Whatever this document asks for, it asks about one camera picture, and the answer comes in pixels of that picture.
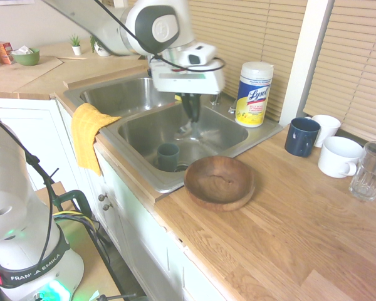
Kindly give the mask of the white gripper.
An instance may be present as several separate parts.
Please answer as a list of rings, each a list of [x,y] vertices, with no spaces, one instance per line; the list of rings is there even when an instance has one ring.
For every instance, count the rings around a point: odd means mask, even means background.
[[[189,120],[198,122],[201,109],[200,94],[218,94],[226,82],[221,69],[209,72],[180,71],[163,61],[150,62],[154,87],[160,92],[181,93],[182,106]]]

